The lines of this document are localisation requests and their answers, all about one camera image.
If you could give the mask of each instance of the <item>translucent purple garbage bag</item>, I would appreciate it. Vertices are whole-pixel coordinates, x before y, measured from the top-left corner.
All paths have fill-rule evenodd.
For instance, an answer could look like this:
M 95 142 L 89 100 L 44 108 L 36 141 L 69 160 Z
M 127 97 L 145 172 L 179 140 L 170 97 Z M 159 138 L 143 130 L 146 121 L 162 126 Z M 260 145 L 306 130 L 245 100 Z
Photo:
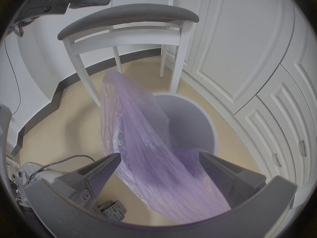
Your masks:
M 172 146 L 154 95 L 113 69 L 101 87 L 101 139 L 105 155 L 121 153 L 117 176 L 161 215 L 190 223 L 230 210 L 199 163 L 200 149 Z

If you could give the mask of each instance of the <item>dark gray baseboard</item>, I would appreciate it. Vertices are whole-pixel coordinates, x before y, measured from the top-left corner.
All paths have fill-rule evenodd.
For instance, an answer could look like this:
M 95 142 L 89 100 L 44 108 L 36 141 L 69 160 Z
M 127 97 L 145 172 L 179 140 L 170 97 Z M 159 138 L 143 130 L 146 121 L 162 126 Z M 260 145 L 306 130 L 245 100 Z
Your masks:
M 154 57 L 161 55 L 161 49 L 151 49 L 151 50 L 142 50 L 137 51 L 125 55 L 120 56 L 121 63 L 126 63 L 129 61 L 138 60 L 141 58 L 148 58 L 148 57 Z M 105 69 L 109 69 L 113 66 L 116 66 L 116 61 L 114 58 L 107 59 L 105 61 L 101 61 L 99 63 L 96 63 L 94 65 L 91 65 L 87 67 L 88 75 L 93 75 L 97 72 L 103 71 Z M 16 156 L 17 153 L 22 149 L 23 145 L 23 137 L 40 121 L 42 121 L 44 118 L 48 117 L 51 113 L 56 111 L 59 108 L 59 104 L 61 101 L 61 97 L 63 94 L 64 89 L 69 87 L 70 85 L 80 81 L 80 78 L 78 77 L 77 73 L 74 73 L 73 75 L 65 78 L 61 82 L 59 82 L 54 96 L 52 98 L 52 101 L 47 104 L 44 108 L 42 108 L 40 111 L 38 111 L 27 123 L 24 125 L 24 127 L 20 130 L 18 134 L 18 141 L 16 146 L 14 147 L 11 154 L 13 156 Z

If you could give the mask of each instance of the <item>bucket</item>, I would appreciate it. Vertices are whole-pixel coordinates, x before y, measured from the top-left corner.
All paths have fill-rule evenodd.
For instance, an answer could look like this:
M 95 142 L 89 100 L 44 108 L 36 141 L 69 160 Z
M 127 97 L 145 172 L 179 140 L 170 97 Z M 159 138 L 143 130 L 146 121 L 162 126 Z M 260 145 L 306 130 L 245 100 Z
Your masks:
M 218 155 L 218 136 L 206 111 L 191 99 L 168 92 L 153 93 L 170 120 L 172 146 L 200 148 Z

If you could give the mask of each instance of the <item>wire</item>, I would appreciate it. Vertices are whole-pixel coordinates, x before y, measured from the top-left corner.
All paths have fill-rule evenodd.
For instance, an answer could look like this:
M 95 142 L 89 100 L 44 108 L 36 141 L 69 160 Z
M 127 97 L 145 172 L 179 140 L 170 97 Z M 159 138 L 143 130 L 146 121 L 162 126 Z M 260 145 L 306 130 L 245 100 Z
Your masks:
M 20 88 L 19 88 L 19 84 L 18 84 L 18 80 L 17 80 L 16 74 L 15 74 L 15 72 L 14 72 L 14 69 L 13 69 L 13 66 L 12 66 L 12 63 L 11 63 L 11 60 L 10 60 L 9 55 L 8 55 L 7 46 L 6 46 L 6 44 L 5 44 L 5 39 L 4 39 L 4 47 L 5 47 L 5 52 L 6 52 L 6 54 L 7 54 L 8 59 L 9 59 L 9 62 L 10 62 L 10 65 L 11 65 L 11 68 L 12 68 L 12 71 L 13 71 L 13 74 L 14 74 L 14 77 L 15 77 L 15 79 L 16 79 L 16 83 L 17 83 L 18 91 L 19 91 L 19 98 L 20 98 L 20 100 L 19 100 L 19 106 L 18 106 L 17 110 L 12 114 L 12 115 L 14 115 L 14 114 L 18 111 L 18 109 L 19 109 L 19 107 L 20 107 L 20 105 L 21 105 L 21 93 L 20 93 Z
M 63 159 L 63 160 L 61 160 L 61 161 L 56 161 L 56 162 L 54 162 L 54 163 L 50 163 L 50 164 L 47 164 L 47 165 L 41 167 L 39 170 L 35 171 L 33 174 L 30 175 L 30 177 L 29 177 L 29 179 L 27 180 L 27 182 L 25 183 L 25 185 L 26 185 L 26 184 L 29 184 L 30 181 L 32 180 L 32 178 L 33 178 L 34 176 L 36 176 L 39 172 L 41 172 L 42 170 L 44 170 L 45 168 L 50 167 L 50 166 L 53 166 L 53 165 L 56 165 L 56 164 L 60 164 L 60 163 L 62 163 L 62 162 L 68 161 L 68 160 L 73 159 L 73 158 L 76 158 L 76 157 L 87 157 L 87 158 L 91 159 L 93 162 L 95 162 L 95 160 L 94 160 L 92 157 L 88 156 L 88 155 L 74 155 L 74 156 L 70 156 L 70 157 L 68 157 L 68 158 L 66 158 L 66 159 Z

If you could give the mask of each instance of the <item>beige floor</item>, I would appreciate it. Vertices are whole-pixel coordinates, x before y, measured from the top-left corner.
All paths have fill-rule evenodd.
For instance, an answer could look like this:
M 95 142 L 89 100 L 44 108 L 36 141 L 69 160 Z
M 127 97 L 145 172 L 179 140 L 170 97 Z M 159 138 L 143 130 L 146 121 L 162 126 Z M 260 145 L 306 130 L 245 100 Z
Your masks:
M 160 59 L 158 56 L 132 61 L 123 64 L 122 69 L 126 76 L 144 85 L 150 92 L 168 91 L 171 71 L 165 68 L 164 77 L 159 77 Z M 106 70 L 91 76 L 99 91 L 105 73 Z M 203 97 L 182 79 L 177 93 L 196 101 L 212 118 L 218 133 L 220 158 L 260 172 L 236 133 Z M 18 155 L 20 164 L 34 162 L 46 165 L 75 154 L 100 159 L 104 156 L 100 130 L 100 110 L 79 81 L 64 90 L 59 109 L 26 134 Z M 87 158 L 75 158 L 55 166 L 55 169 L 72 171 L 90 162 Z M 176 224 L 151 210 L 116 175 L 112 175 L 106 183 L 98 202 L 110 199 L 119 199 L 127 208 L 124 222 L 153 226 Z

